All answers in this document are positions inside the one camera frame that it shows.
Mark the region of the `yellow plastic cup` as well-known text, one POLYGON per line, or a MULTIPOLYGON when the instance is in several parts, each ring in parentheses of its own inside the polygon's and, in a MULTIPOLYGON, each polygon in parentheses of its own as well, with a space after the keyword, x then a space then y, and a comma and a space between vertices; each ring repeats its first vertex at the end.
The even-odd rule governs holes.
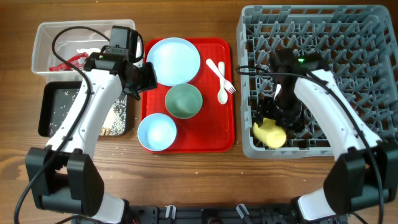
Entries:
POLYGON ((264 118, 261 126, 254 123, 252 132, 260 142, 272 149, 282 147, 287 140, 285 131, 273 119, 264 118))

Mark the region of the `rice and food scraps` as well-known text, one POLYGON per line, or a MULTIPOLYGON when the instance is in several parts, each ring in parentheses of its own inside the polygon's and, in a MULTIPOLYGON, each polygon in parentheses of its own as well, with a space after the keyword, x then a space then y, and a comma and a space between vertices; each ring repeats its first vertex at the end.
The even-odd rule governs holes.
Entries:
MULTIPOLYGON (((78 94, 78 89, 58 89, 55 90, 52 105, 49 109, 49 124, 45 135, 52 137, 61 127, 66 115, 78 94)), ((103 126, 100 136, 119 136, 126 129, 127 96, 121 95, 111 106, 103 126)))

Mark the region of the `white napkin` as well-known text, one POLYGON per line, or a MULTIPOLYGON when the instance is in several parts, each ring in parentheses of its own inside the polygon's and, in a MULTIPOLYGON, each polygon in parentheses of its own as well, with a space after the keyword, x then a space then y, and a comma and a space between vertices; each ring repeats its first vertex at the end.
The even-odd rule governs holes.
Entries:
POLYGON ((79 54, 87 53, 88 55, 91 55, 93 52, 100 52, 101 50, 99 48, 89 48, 89 49, 77 49, 76 51, 79 54))

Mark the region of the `green bowl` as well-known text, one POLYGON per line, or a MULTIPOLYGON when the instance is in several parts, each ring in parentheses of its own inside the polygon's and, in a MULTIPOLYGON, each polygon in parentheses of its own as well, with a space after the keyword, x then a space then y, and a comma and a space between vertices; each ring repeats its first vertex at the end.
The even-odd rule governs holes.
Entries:
POLYGON ((165 96, 166 110, 179 119, 194 117, 201 110, 202 105, 201 92, 188 83, 173 86, 165 96))

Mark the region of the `light blue bowl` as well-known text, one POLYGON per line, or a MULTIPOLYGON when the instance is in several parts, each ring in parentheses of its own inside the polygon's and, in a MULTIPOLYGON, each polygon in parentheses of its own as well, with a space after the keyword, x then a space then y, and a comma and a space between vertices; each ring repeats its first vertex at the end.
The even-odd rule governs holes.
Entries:
POLYGON ((171 117, 162 113, 154 113, 141 121, 137 137, 144 148, 152 152, 160 152, 174 143, 177 137, 177 127, 171 117))

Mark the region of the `red wrapper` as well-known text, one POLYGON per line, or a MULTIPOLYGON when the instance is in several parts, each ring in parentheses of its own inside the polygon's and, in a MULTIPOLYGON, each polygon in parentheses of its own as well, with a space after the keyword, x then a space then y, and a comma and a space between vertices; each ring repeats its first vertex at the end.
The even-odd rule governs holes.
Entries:
MULTIPOLYGON (((67 60, 68 63, 72 64, 73 66, 81 69, 84 67, 86 60, 89 58, 89 55, 86 52, 83 53, 78 53, 69 60, 67 60)), ((61 72, 61 71, 69 71, 73 70, 71 66, 69 66, 66 63, 61 63, 57 66, 50 67, 49 70, 51 72, 61 72)))

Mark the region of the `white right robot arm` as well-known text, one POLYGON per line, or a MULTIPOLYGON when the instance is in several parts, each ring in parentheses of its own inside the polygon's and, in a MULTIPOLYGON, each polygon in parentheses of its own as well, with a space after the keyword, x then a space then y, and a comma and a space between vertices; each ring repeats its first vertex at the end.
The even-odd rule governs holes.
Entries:
POLYGON ((335 164, 323 187, 292 201, 298 223, 355 214, 386 203, 397 194, 397 144, 384 142, 358 116, 335 82, 328 62, 318 53, 296 56, 292 49, 275 51, 269 68, 242 65, 240 75, 270 76, 280 86, 274 97, 258 101, 254 125, 266 119, 284 129, 301 130, 309 110, 333 150, 335 164))

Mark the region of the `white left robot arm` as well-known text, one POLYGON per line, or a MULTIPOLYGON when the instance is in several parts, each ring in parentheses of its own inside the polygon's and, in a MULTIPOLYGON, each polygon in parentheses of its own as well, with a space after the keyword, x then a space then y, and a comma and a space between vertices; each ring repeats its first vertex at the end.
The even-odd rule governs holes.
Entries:
POLYGON ((141 92, 157 87, 157 78, 153 64, 143 61, 140 33, 113 26, 107 40, 79 69, 80 90, 62 125, 44 148, 28 151, 29 183, 21 198, 31 194, 37 208, 67 213, 69 220, 137 223, 127 200, 104 191, 93 156, 115 100, 122 93, 139 99, 141 92))

